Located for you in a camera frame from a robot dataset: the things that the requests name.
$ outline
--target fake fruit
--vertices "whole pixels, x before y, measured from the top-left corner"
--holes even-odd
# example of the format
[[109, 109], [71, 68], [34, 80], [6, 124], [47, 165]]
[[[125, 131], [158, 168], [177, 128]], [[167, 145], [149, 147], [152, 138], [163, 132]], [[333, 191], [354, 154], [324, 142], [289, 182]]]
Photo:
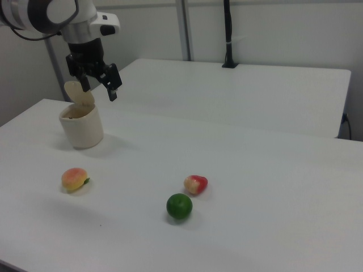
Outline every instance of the fake fruit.
[[168, 214], [175, 219], [186, 218], [192, 209], [193, 203], [185, 194], [173, 194], [166, 202]]
[[206, 188], [208, 180], [205, 177], [192, 175], [184, 180], [184, 187], [191, 194], [200, 194]]
[[68, 191], [73, 191], [88, 183], [87, 172], [82, 168], [68, 169], [62, 175], [62, 186]]

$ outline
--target white wall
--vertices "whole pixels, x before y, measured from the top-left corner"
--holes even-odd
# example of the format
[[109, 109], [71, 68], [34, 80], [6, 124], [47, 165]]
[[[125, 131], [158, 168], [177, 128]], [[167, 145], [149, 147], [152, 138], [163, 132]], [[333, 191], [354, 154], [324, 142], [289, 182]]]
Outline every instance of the white wall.
[[[112, 3], [112, 1], [96, 1], [100, 2], [104, 2], [104, 5]], [[115, 63], [121, 70], [138, 58], [183, 60], [175, 5], [155, 7], [121, 5], [118, 8], [102, 9], [102, 12], [116, 14], [121, 24], [121, 32], [118, 35], [102, 38], [106, 63]], [[54, 37], [52, 45], [64, 80], [74, 80], [69, 75], [65, 61], [65, 57], [69, 54], [67, 44], [61, 37]], [[91, 78], [90, 83], [92, 88], [99, 85]]]
[[[222, 63], [222, 5], [189, 1], [193, 59]], [[246, 36], [233, 45], [237, 62], [352, 71], [346, 112], [353, 139], [363, 141], [363, 3], [233, 5], [231, 14], [233, 36]], [[348, 137], [345, 125], [342, 136]]]
[[63, 100], [43, 41], [22, 40], [5, 26], [0, 38], [0, 126], [43, 98]]

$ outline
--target cup rim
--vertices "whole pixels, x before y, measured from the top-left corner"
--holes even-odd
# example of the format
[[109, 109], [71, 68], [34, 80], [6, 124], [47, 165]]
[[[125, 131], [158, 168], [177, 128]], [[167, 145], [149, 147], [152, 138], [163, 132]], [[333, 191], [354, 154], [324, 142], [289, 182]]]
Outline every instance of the cup rim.
[[94, 104], [93, 110], [91, 110], [85, 116], [82, 116], [80, 118], [73, 118], [73, 119], [62, 117], [69, 110], [69, 108], [71, 108], [71, 107], [86, 107], [86, 106], [81, 106], [81, 105], [78, 105], [76, 103], [69, 105], [64, 110], [62, 110], [62, 112], [59, 114], [59, 120], [61, 122], [82, 122], [83, 120], [85, 120], [85, 119], [90, 118], [91, 116], [93, 116], [98, 111], [96, 105]]

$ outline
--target table surface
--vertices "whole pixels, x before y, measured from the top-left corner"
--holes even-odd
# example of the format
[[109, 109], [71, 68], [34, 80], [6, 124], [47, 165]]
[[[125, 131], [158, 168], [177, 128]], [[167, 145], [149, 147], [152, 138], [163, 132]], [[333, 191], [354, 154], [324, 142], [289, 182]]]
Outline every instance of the table surface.
[[118, 98], [97, 105], [189, 120], [334, 138], [348, 70], [139, 59], [120, 71]]
[[[43, 100], [0, 127], [0, 259], [27, 271], [318, 271], [363, 267], [363, 144], [99, 108], [75, 150]], [[73, 194], [61, 175], [82, 167]], [[184, 222], [188, 175], [209, 185]]]

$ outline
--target green lime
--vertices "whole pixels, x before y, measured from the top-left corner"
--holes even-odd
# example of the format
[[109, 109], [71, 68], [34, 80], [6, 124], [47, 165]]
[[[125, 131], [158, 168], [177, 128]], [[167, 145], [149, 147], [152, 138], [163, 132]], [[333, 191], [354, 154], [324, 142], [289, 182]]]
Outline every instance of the green lime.
[[175, 219], [186, 218], [192, 209], [193, 203], [185, 194], [173, 194], [166, 202], [168, 214]]

